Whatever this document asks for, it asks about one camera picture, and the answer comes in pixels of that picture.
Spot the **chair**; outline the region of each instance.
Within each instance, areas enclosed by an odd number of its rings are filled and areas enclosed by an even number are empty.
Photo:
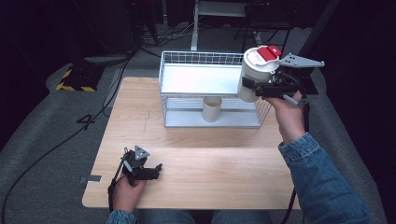
[[[245,52],[245,45],[247,42],[248,32],[273,32],[272,35],[267,39],[270,42],[278,31],[286,31],[286,36],[283,43],[271,45],[281,46],[280,50],[286,46],[289,38],[291,25],[289,23],[288,16],[283,10],[283,7],[277,1],[254,1],[245,6],[245,19],[244,19],[244,41],[242,44],[242,53]],[[239,27],[235,37],[236,39],[242,27]]]

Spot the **cylindrical container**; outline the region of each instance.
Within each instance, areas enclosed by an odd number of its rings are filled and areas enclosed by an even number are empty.
[[[221,97],[206,96],[204,97],[203,117],[208,122],[214,122],[219,118],[221,108]]]
[[[279,67],[280,54],[280,50],[275,46],[261,46],[245,52],[238,83],[238,97],[241,100],[252,103],[259,99],[255,91],[242,86],[242,77],[255,82],[268,82]]]

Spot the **hand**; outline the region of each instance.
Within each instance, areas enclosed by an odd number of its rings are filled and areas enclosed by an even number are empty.
[[[131,186],[128,177],[120,177],[113,193],[113,209],[132,213],[147,182],[136,181],[135,185]]]
[[[293,99],[300,101],[302,95],[297,91]],[[287,144],[294,141],[305,134],[303,124],[303,107],[301,105],[293,105],[285,100],[278,98],[265,98],[276,112],[276,120],[279,124],[279,131],[283,138],[283,143]]]

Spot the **blue denim jacket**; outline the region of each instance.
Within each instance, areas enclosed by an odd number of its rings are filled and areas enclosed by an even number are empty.
[[[372,223],[361,197],[349,186],[326,151],[306,133],[279,151],[291,171],[291,178],[310,224]],[[107,223],[135,223],[134,216],[113,211]]]

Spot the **wire mesh basket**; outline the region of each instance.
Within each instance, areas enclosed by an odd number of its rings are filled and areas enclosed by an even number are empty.
[[[260,128],[271,106],[238,98],[243,54],[164,51],[159,74],[165,127]],[[222,99],[219,118],[203,118],[204,97]]]

